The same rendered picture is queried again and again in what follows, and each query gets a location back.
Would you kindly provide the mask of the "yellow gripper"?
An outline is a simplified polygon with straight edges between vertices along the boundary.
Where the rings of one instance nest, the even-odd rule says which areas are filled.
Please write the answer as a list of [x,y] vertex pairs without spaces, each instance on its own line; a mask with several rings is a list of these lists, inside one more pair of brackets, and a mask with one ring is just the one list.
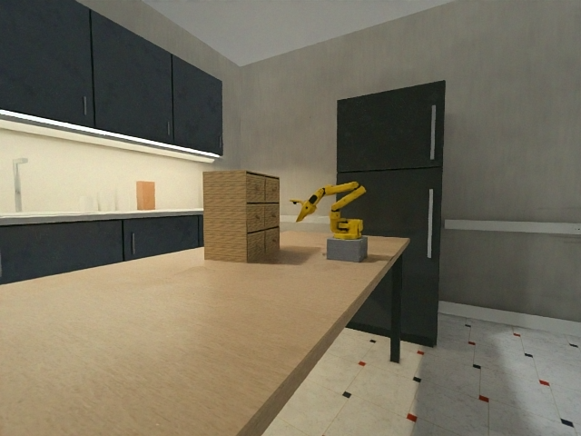
[[301,208],[300,214],[296,220],[296,223],[302,221],[308,214],[312,214],[318,209],[316,205],[312,206],[308,201],[306,201],[305,203],[303,203],[300,200],[293,200],[293,199],[291,199],[290,201],[293,202],[293,204],[297,204],[297,202],[302,204],[302,208]]

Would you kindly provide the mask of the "wooden drawer front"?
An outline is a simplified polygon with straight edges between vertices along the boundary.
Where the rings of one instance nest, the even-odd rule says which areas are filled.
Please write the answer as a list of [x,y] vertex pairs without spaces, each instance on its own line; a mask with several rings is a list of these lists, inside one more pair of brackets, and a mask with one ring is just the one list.
[[279,227],[265,229],[266,253],[279,249]]
[[264,254],[264,231],[247,233],[247,261]]
[[280,225],[280,205],[278,203],[265,204],[265,227]]
[[247,203],[247,231],[264,228],[264,204]]
[[247,173],[247,201],[264,201],[264,177]]
[[265,201],[279,201],[279,180],[265,177]]

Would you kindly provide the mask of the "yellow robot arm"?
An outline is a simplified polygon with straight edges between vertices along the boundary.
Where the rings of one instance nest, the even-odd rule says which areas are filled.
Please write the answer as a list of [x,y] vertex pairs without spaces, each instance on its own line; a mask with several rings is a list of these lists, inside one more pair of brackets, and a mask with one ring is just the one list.
[[[324,188],[320,188],[316,193],[314,193],[308,202],[313,206],[319,203],[320,199],[326,195],[333,195],[334,192],[340,193],[349,190],[354,191],[331,206],[330,212],[330,230],[334,233],[334,238],[342,239],[342,240],[356,240],[361,237],[361,233],[359,232],[359,220],[357,219],[346,219],[340,218],[340,208],[344,205],[350,203],[360,195],[366,192],[365,188],[362,188],[359,182],[352,182],[352,183],[345,183],[338,186],[333,185],[326,185]],[[353,189],[350,189],[353,188]],[[344,191],[343,191],[344,190]],[[354,198],[355,197],[355,198]],[[354,199],[353,199],[354,198]],[[351,200],[353,199],[353,200]],[[344,204],[344,205],[343,205]],[[339,208],[340,206],[340,208]],[[339,228],[338,229],[338,222]],[[347,232],[346,232],[347,231]],[[358,235],[357,235],[358,232]],[[342,234],[340,234],[342,233]]]

